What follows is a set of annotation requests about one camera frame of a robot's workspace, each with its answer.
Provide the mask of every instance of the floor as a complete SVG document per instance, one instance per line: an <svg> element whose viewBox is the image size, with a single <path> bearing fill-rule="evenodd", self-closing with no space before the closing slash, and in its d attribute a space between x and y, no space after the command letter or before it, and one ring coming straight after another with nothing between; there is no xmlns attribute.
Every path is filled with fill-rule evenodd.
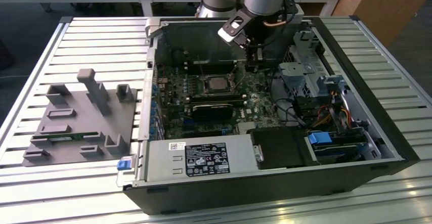
<svg viewBox="0 0 432 224"><path fill-rule="evenodd" d="M78 7L52 4L45 13L40 4L0 4L0 39L13 58L13 65L0 70L0 124L8 115L26 77L62 16L133 16L140 11L130 4L104 4ZM193 15L190 4L156 4L156 15ZM432 95L432 0L428 0L397 36L389 51Z"/></svg>

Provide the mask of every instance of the motherboard chip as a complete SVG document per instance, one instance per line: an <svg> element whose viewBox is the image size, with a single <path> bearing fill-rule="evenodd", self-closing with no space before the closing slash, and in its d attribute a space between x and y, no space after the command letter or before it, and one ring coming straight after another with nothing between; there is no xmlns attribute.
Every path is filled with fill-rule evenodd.
<svg viewBox="0 0 432 224"><path fill-rule="evenodd" d="M208 89L210 91L225 90L228 87L228 82L224 77L212 77L208 79Z"/></svg>

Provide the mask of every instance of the motherboard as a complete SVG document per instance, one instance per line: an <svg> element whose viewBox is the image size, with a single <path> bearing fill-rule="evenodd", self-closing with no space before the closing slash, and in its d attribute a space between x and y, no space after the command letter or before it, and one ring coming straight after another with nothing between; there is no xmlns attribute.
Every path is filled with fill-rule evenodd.
<svg viewBox="0 0 432 224"><path fill-rule="evenodd" d="M241 61L213 66L190 61L157 70L165 139L245 134L280 126L268 94L269 70L248 72Z"/></svg>

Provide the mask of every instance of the metal bracket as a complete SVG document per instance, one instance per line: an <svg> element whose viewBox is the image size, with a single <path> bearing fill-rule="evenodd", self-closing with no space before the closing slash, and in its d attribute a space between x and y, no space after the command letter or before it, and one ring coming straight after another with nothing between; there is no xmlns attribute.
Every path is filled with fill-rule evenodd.
<svg viewBox="0 0 432 224"><path fill-rule="evenodd" d="M153 38L156 35L158 35L162 32L160 30L161 27L166 25L168 24L160 23L160 18L148 18L144 26L146 37Z"/></svg>

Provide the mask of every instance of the white sticker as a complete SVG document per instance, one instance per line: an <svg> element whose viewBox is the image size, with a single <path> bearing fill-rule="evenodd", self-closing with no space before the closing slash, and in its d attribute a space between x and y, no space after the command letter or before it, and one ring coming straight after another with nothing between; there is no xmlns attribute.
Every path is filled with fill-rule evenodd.
<svg viewBox="0 0 432 224"><path fill-rule="evenodd" d="M184 150L185 142L170 142L168 150Z"/></svg>

